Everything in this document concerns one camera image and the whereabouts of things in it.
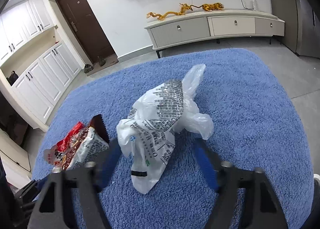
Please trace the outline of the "white rimmed trash bin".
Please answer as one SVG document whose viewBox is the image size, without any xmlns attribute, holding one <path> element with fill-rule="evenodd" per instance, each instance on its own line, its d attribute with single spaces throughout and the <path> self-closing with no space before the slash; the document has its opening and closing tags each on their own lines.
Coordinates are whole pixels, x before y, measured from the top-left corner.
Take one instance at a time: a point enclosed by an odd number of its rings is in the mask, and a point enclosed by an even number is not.
<svg viewBox="0 0 320 229">
<path fill-rule="evenodd" d="M 320 183 L 320 175 L 319 174 L 313 174 L 313 179 L 316 180 L 318 183 Z"/>
</svg>

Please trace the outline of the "brown chocolate wrapper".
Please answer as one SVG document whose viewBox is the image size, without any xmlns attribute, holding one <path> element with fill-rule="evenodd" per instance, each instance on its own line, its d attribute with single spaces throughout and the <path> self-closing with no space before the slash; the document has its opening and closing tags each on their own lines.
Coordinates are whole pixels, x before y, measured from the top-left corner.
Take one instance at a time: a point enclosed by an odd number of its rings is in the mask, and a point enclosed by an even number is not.
<svg viewBox="0 0 320 229">
<path fill-rule="evenodd" d="M 94 161 L 100 152 L 109 150 L 109 142 L 102 115 L 98 114 L 75 135 L 74 143 L 62 158 L 62 170 L 71 170 Z"/>
</svg>

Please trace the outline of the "white router on cabinet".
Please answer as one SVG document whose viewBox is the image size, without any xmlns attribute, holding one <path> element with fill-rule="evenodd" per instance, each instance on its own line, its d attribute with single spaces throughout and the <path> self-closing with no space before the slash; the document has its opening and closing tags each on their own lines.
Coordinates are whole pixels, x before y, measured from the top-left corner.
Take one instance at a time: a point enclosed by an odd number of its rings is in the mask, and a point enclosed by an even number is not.
<svg viewBox="0 0 320 229">
<path fill-rule="evenodd" d="M 258 9 L 258 4 L 257 4 L 256 0 L 252 0 L 252 7 L 253 7 L 253 10 L 257 10 Z"/>
</svg>

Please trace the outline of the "red snack bag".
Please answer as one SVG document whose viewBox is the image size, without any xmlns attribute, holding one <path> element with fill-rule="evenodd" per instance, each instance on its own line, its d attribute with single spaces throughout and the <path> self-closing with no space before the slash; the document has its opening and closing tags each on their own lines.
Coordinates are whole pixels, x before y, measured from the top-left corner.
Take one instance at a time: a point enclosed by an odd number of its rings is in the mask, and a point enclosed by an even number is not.
<svg viewBox="0 0 320 229">
<path fill-rule="evenodd" d="M 46 162 L 54 166 L 61 166 L 68 150 L 75 144 L 78 133 L 84 128 L 85 125 L 82 122 L 77 122 L 62 140 L 50 149 L 46 149 L 43 153 Z"/>
</svg>

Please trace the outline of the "dark brown entrance door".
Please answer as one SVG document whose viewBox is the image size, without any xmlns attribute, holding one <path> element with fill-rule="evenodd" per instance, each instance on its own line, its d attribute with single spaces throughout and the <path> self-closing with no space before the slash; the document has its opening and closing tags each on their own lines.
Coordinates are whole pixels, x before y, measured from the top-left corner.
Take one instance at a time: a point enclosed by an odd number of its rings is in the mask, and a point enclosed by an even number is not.
<svg viewBox="0 0 320 229">
<path fill-rule="evenodd" d="M 75 38 L 93 64 L 103 66 L 114 50 L 87 0 L 56 0 Z"/>
</svg>

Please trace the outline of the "white printed plastic bag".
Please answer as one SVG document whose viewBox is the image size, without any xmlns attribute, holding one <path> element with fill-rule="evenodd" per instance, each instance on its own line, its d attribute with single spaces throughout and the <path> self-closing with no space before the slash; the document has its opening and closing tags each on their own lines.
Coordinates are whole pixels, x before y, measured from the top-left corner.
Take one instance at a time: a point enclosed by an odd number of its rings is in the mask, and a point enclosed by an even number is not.
<svg viewBox="0 0 320 229">
<path fill-rule="evenodd" d="M 194 102 L 205 69 L 205 64 L 192 66 L 182 80 L 168 80 L 148 90 L 119 121 L 118 144 L 126 157 L 133 156 L 131 180 L 141 194 L 160 180 L 176 147 L 176 133 L 187 130 L 205 140 L 213 134 L 212 118 L 200 113 Z"/>
</svg>

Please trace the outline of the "golden tiger figurine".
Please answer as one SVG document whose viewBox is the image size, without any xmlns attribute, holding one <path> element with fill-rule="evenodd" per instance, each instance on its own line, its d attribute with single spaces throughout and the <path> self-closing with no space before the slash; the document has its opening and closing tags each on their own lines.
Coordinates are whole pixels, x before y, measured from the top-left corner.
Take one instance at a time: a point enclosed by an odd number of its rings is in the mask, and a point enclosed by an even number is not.
<svg viewBox="0 0 320 229">
<path fill-rule="evenodd" d="M 203 11 L 219 11 L 219 10 L 224 10 L 224 5 L 220 2 L 216 2 L 213 4 L 202 4 L 200 6 L 195 6 L 195 5 L 191 5 L 191 7 L 195 7 L 197 9 L 202 9 Z"/>
</svg>

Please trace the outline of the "pair of shoes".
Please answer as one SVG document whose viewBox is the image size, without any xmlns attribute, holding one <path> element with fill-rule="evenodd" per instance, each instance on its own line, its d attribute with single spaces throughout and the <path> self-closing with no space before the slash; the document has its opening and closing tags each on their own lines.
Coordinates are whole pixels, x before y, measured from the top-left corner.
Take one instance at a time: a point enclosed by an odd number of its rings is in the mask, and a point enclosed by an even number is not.
<svg viewBox="0 0 320 229">
<path fill-rule="evenodd" d="M 105 58 L 102 58 L 101 56 L 98 57 L 98 62 L 95 64 L 85 64 L 84 66 L 84 73 L 89 74 L 91 71 L 97 72 L 99 70 L 102 70 L 106 66 L 106 60 Z"/>
</svg>

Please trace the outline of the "golden dragon figurine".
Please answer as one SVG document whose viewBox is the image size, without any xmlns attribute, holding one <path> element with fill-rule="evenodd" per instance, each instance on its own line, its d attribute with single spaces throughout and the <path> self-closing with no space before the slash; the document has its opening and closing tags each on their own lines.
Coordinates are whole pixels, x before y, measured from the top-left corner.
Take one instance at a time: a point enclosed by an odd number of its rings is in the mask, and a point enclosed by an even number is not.
<svg viewBox="0 0 320 229">
<path fill-rule="evenodd" d="M 165 14 L 156 14 L 154 12 L 148 12 L 146 14 L 146 18 L 157 18 L 157 20 L 163 21 L 165 18 L 169 15 L 175 15 L 175 16 L 182 16 L 185 15 L 187 11 L 193 11 L 191 5 L 188 5 L 186 3 L 182 4 L 180 3 L 180 10 L 178 12 L 176 11 L 167 11 Z"/>
</svg>

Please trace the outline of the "white low tv cabinet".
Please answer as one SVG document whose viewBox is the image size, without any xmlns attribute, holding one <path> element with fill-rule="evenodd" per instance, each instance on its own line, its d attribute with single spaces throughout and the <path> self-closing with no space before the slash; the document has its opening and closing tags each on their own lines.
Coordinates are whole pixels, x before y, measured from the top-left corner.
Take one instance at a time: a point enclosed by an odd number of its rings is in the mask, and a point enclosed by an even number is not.
<svg viewBox="0 0 320 229">
<path fill-rule="evenodd" d="M 145 27 L 152 49 L 160 52 L 183 44 L 229 37 L 273 37 L 285 34 L 285 21 L 256 10 L 195 12 L 153 21 Z"/>
</svg>

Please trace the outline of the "grey double door refrigerator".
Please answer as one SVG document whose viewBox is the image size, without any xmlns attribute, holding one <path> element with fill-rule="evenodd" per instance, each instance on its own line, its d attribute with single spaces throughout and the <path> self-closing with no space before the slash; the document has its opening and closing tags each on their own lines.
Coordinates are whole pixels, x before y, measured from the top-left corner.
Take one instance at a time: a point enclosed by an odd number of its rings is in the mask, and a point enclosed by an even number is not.
<svg viewBox="0 0 320 229">
<path fill-rule="evenodd" d="M 307 0 L 271 0 L 272 13 L 285 21 L 281 42 L 298 56 L 319 58 L 319 19 Z"/>
</svg>

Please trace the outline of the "white wall cabinets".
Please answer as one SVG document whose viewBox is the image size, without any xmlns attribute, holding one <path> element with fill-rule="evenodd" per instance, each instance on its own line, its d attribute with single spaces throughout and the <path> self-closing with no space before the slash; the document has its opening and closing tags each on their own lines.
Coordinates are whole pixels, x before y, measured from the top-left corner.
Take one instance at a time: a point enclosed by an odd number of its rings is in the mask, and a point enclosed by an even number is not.
<svg viewBox="0 0 320 229">
<path fill-rule="evenodd" d="M 81 71 L 43 0 L 24 0 L 1 13 L 1 85 L 34 129 L 46 131 L 57 102 Z"/>
</svg>

